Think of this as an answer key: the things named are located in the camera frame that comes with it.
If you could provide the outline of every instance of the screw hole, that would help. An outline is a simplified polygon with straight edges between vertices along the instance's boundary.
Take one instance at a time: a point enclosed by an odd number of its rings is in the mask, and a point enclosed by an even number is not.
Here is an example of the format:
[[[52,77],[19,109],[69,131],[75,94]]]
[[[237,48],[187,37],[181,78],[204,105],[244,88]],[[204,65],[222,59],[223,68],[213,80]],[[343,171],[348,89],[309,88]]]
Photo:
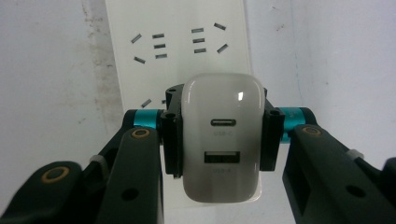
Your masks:
[[[355,186],[351,186],[348,185],[346,186],[346,190],[352,194],[355,197],[358,198],[364,198],[366,196],[366,193],[364,192],[364,190],[362,190],[361,188],[355,187]]]
[[[139,195],[139,191],[137,189],[126,189],[121,197],[124,201],[132,201]]]

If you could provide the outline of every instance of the white surface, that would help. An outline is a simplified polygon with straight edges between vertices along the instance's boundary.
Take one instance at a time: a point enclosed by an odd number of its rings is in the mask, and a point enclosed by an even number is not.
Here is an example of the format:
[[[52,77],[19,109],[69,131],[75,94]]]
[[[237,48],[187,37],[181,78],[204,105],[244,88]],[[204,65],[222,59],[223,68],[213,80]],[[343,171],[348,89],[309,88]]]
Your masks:
[[[94,14],[106,15],[105,6],[94,2],[0,2],[0,210],[34,170],[57,160],[86,165],[120,126],[106,17]],[[246,3],[253,72],[269,100],[311,107],[377,167],[395,156],[395,2]],[[281,181],[286,153],[282,146],[274,173],[261,173],[257,202],[166,210],[165,223],[293,223]]]
[[[106,5],[125,111],[148,100],[145,108],[165,109],[165,90],[200,73],[251,74],[243,0],[108,0]],[[204,30],[191,32],[199,28]],[[152,37],[158,34],[164,37]],[[205,42],[193,43],[199,38]],[[156,59],[163,54],[167,57]]]
[[[191,199],[240,203],[260,197],[255,193],[264,103],[262,84],[250,75],[206,73],[186,82],[181,96],[183,186]],[[234,119],[235,125],[214,126],[213,119]],[[238,152],[239,162],[206,163],[205,154],[213,152]]]

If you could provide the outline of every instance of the outlet slot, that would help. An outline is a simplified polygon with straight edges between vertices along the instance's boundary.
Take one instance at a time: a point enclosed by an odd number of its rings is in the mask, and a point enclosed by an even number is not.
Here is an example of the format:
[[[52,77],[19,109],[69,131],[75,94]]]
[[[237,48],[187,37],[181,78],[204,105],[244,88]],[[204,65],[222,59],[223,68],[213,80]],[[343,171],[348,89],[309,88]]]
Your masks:
[[[212,126],[235,126],[235,119],[212,119],[210,120]]]
[[[194,53],[204,53],[206,52],[206,49],[195,49]]]
[[[163,49],[166,48],[165,44],[161,44],[161,45],[154,45],[155,49]]]
[[[218,49],[218,53],[222,53],[227,48],[228,48],[227,44],[223,45],[221,48]]]
[[[239,163],[238,151],[206,151],[205,163]]]
[[[135,38],[133,38],[133,39],[131,40],[132,44],[134,44],[134,42],[136,42],[138,39],[140,39],[140,37],[142,37],[141,34],[139,34],[139,35],[137,35]]]
[[[143,60],[141,58],[138,58],[138,57],[134,57],[134,60],[139,62],[139,63],[145,63],[146,62],[145,60]]]
[[[214,26],[216,26],[216,27],[218,27],[220,30],[224,30],[225,31],[225,26],[223,26],[223,25],[221,25],[221,24],[218,24],[218,23],[215,23],[214,24]]]
[[[153,39],[158,39],[158,38],[163,38],[163,37],[165,37],[165,34],[158,34],[158,35],[152,36]]]
[[[142,108],[146,107],[147,105],[149,105],[149,103],[151,103],[151,99],[148,99],[145,103],[143,103],[141,106]]]
[[[195,33],[201,33],[201,32],[203,32],[204,31],[204,28],[198,28],[198,29],[192,29],[191,30],[191,33],[192,34],[195,34]]]
[[[167,54],[157,54],[155,55],[155,59],[161,59],[161,58],[167,58],[168,55]]]
[[[193,40],[192,40],[192,43],[194,43],[194,44],[202,43],[202,42],[205,42],[205,39],[204,39],[204,38],[199,38],[199,39],[193,39]]]

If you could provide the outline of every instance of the wall charger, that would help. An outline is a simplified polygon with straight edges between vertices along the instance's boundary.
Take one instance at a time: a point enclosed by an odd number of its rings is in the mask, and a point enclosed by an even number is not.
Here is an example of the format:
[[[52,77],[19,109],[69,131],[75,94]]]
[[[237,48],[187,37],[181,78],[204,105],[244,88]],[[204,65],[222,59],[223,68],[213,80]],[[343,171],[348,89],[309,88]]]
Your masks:
[[[239,203],[256,192],[265,95],[249,75],[193,77],[183,88],[183,186],[200,203]]]

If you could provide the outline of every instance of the white wall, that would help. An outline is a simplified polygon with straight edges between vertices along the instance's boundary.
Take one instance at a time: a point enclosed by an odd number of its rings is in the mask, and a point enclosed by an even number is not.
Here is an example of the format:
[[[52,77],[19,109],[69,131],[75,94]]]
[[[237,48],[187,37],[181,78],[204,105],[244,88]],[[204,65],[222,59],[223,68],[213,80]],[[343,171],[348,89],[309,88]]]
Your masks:
[[[0,2],[0,210],[37,168],[83,166],[121,124],[104,1]],[[246,0],[253,71],[382,167],[396,155],[396,3]],[[165,211],[166,223],[293,223],[276,172],[255,203]]]
[[[104,1],[0,1],[0,210],[52,161],[86,166],[121,125]]]

